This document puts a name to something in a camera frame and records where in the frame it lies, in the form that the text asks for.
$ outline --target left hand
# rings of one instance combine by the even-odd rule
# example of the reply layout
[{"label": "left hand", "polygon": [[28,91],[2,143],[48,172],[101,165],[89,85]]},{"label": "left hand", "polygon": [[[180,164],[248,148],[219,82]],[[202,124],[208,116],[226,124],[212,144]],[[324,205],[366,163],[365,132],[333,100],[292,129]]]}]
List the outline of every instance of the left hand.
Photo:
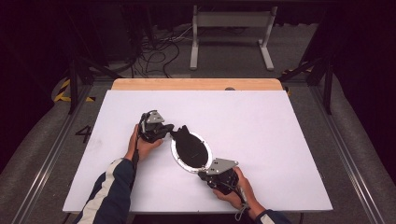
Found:
[{"label": "left hand", "polygon": [[[128,152],[125,155],[125,159],[132,160],[132,156],[134,155],[134,146],[136,143],[136,136],[137,136],[138,125],[134,126],[134,132],[131,135],[129,140]],[[154,143],[148,143],[142,138],[137,140],[137,149],[139,149],[139,161],[143,161],[149,153],[156,147],[160,146],[163,143],[162,139],[158,139]]]}]

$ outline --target hand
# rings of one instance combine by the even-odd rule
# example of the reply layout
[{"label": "hand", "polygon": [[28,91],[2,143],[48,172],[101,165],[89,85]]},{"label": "hand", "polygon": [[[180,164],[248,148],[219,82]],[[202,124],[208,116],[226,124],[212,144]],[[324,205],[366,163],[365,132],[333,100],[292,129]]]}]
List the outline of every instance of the hand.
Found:
[{"label": "hand", "polygon": [[[245,196],[247,198],[247,203],[250,207],[248,210],[249,216],[254,220],[256,216],[258,216],[261,212],[265,211],[265,208],[256,200],[254,196],[253,188],[251,187],[248,179],[245,178],[241,169],[237,166],[233,168],[233,170],[238,175],[238,188],[242,189],[245,192]],[[242,202],[241,199],[236,195],[235,192],[231,192],[228,195],[224,195],[220,191],[213,189],[213,193],[220,199],[226,202],[229,202],[234,208],[241,209]]]},{"label": "hand", "polygon": [[[134,133],[131,135],[129,140],[128,152],[125,154],[125,159],[132,160],[134,155],[135,145],[136,145],[136,136],[137,136],[138,125],[134,126]],[[143,161],[149,153],[156,147],[160,146],[163,143],[162,139],[158,139],[154,143],[148,143],[142,138],[137,140],[137,149],[139,149],[139,161]]]}]

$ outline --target black curtain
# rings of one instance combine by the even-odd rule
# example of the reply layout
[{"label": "black curtain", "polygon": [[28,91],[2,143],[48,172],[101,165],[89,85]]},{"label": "black curtain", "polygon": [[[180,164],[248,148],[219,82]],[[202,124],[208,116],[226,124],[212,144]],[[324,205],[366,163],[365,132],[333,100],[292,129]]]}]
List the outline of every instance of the black curtain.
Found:
[{"label": "black curtain", "polygon": [[365,1],[336,55],[334,73],[375,150],[396,183],[396,16],[391,1]]},{"label": "black curtain", "polygon": [[52,107],[54,86],[67,60],[53,21],[31,1],[0,3],[0,169]]}]

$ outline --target metal rail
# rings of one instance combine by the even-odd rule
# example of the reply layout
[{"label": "metal rail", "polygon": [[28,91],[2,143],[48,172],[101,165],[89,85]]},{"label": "metal rail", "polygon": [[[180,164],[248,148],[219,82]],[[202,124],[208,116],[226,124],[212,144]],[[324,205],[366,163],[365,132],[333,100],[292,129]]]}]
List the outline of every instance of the metal rail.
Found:
[{"label": "metal rail", "polygon": [[35,203],[37,202],[38,197],[40,196],[41,191],[43,190],[48,178],[50,177],[50,173],[52,172],[52,169],[55,166],[55,163],[58,160],[59,155],[61,154],[62,148],[64,147],[66,136],[68,135],[70,128],[77,117],[78,111],[81,109],[82,105],[84,104],[85,102],[84,99],[87,98],[90,89],[91,86],[82,87],[82,91],[78,99],[79,103],[75,111],[73,112],[73,114],[68,115],[66,120],[64,121],[64,125],[62,126],[61,131],[59,132],[54,144],[52,145],[52,148],[49,151],[49,154],[45,159],[43,165],[38,171],[35,177],[35,181],[33,182],[28,193],[26,194],[20,206],[20,209],[18,210],[17,214],[12,220],[12,223],[26,223],[28,217],[30,216],[35,206]]},{"label": "metal rail", "polygon": [[332,116],[327,114],[326,109],[321,103],[323,100],[318,87],[309,87],[309,90],[311,91],[311,94],[313,95],[321,113],[323,114],[323,118],[325,118],[326,123],[332,131],[332,136],[334,137],[334,140],[338,146],[338,155],[340,156],[340,159],[346,168],[349,179],[352,182],[359,199],[361,200],[361,204],[363,205],[367,217],[370,219],[371,223],[385,223],[377,206],[375,205],[373,197],[371,196],[363,177],[361,176],[361,173],[358,170],[358,167],[356,166],[356,163],[353,161],[352,156],[349,153],[349,149],[347,148],[342,135],[338,131],[338,128],[332,119]]}]

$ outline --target person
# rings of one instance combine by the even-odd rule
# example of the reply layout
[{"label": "person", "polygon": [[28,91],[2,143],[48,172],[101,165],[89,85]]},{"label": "person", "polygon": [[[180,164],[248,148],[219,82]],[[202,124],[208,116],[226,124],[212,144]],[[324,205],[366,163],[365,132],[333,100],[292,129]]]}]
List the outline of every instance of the person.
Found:
[{"label": "person", "polygon": [[[137,172],[137,164],[143,161],[149,153],[163,142],[162,139],[148,143],[137,136],[138,125],[134,126],[128,150],[121,159],[113,161],[107,170],[96,180],[92,193],[73,223],[126,223],[131,205],[131,191]],[[248,216],[258,224],[290,223],[281,213],[265,209],[255,198],[248,179],[239,167],[234,167],[238,174],[238,188],[246,195],[249,209]],[[234,208],[241,209],[242,203],[236,193],[228,195],[213,189],[213,193]]]}]

